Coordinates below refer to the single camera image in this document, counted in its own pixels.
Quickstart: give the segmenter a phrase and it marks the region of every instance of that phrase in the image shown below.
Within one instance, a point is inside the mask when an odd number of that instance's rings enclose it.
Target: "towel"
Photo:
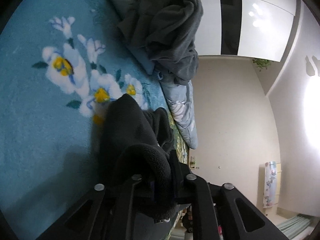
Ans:
[[[194,39],[202,14],[201,0],[138,0],[118,27],[127,43],[145,48],[157,70],[186,85],[198,68]]]
[[[276,162],[265,163],[265,184],[263,208],[272,207],[276,199],[277,165]]]

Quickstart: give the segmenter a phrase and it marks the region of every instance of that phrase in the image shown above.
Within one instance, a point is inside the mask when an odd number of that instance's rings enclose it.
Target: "black fleece cloth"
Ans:
[[[166,110],[143,112],[124,94],[110,104],[105,119],[99,154],[101,180],[115,186],[134,174],[152,174],[156,204],[139,211],[154,219],[168,219],[176,212],[168,161],[172,149],[173,132]]]

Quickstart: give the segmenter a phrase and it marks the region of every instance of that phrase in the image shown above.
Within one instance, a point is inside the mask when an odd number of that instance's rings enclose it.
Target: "wall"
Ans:
[[[284,50],[282,59],[280,62],[271,62],[271,65],[268,67],[268,69],[259,69],[256,68],[255,64],[252,63],[252,66],[254,67],[257,76],[260,80],[261,86],[263,88],[263,91],[267,95],[270,90],[273,89],[273,85],[278,81],[279,77],[281,76],[282,69],[284,69],[292,55],[292,52],[294,50],[295,44],[296,44],[296,33],[299,31],[299,19],[300,19],[300,6],[301,6],[301,0],[297,0],[297,7],[296,7],[296,15],[293,18],[293,24],[292,29],[290,32],[290,36],[288,39],[287,46]]]
[[[248,59],[201,57],[194,86],[199,139],[193,172],[212,184],[232,182],[257,203],[259,165],[280,162],[275,120]]]
[[[269,100],[281,152],[279,207],[320,216],[320,27],[304,4],[301,11],[297,44]]]

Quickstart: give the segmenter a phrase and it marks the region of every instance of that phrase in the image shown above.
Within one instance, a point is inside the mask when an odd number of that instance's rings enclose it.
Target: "bed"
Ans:
[[[109,0],[23,0],[0,35],[0,209],[34,240],[97,182],[108,102],[167,109],[159,82],[122,44]]]

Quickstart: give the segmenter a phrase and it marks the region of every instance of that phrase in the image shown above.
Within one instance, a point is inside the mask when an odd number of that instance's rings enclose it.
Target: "bolt head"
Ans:
[[[235,186],[233,186],[233,184],[232,184],[232,183],[229,183],[229,182],[223,184],[223,187],[224,187],[225,189],[227,189],[227,190],[232,190],[232,189],[235,188]]]
[[[131,178],[133,180],[141,180],[142,179],[142,175],[141,174],[134,174]]]
[[[94,186],[94,189],[96,191],[102,191],[102,190],[104,190],[104,185],[103,184],[97,184],[97,185]]]
[[[187,178],[187,180],[195,180],[195,179],[197,178],[197,176],[194,175],[194,174],[188,174],[188,175],[186,176],[186,178]]]

